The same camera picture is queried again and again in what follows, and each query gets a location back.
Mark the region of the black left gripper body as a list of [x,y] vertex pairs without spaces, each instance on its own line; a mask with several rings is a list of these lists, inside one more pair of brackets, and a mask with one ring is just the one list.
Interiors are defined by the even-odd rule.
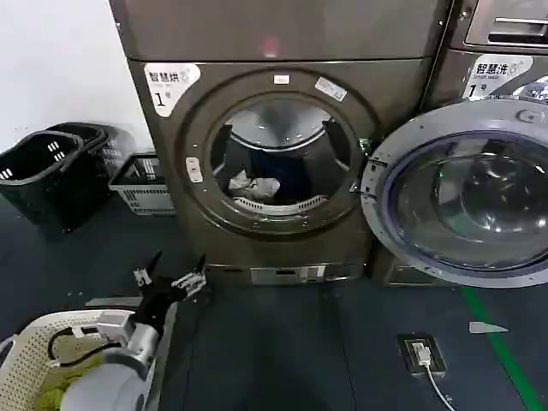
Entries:
[[176,302],[177,289],[174,280],[168,277],[155,277],[149,284],[139,286],[141,302],[133,314],[133,321],[149,325],[157,333],[164,333],[165,319],[172,304]]

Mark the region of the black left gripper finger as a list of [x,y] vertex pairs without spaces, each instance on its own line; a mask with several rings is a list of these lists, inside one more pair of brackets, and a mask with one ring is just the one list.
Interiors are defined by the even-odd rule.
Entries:
[[162,253],[162,251],[157,251],[151,258],[133,269],[134,279],[139,287],[148,286],[152,283],[152,273],[156,269]]
[[175,301],[193,297],[206,286],[205,266],[206,256],[203,254],[190,272],[171,283],[172,296]]

